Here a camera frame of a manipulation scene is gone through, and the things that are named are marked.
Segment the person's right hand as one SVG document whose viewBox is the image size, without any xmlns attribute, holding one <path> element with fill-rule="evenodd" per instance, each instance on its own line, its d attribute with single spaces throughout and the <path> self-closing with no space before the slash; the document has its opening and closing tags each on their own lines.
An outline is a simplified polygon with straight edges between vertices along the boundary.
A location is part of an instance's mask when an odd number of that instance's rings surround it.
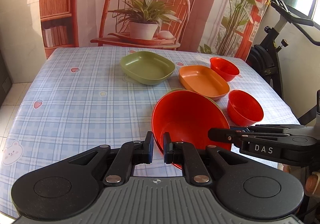
<svg viewBox="0 0 320 224">
<path fill-rule="evenodd" d="M 285 164 L 283 164 L 282 171 L 289 173 L 300 180 L 306 196 L 319 199 L 319 171 L 313 171 L 309 174 L 308 167 L 294 167 Z"/>
</svg>

